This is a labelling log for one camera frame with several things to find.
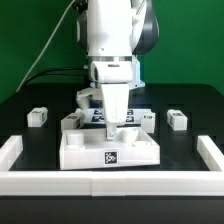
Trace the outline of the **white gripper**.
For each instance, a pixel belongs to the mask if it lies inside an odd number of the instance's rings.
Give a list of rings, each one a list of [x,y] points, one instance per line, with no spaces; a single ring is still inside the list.
[[[90,77],[94,85],[77,92],[76,101],[81,109],[90,107],[89,97],[102,102],[102,114],[107,139],[116,137],[117,126],[125,124],[129,92],[144,87],[140,78],[140,62],[92,61]]]

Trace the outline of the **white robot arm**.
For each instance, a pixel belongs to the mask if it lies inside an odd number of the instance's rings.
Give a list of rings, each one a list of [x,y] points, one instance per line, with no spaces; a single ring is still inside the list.
[[[145,86],[137,57],[158,40],[152,0],[88,0],[77,30],[93,84],[79,91],[76,100],[82,109],[91,99],[102,103],[106,137],[112,140],[126,122],[129,92]]]

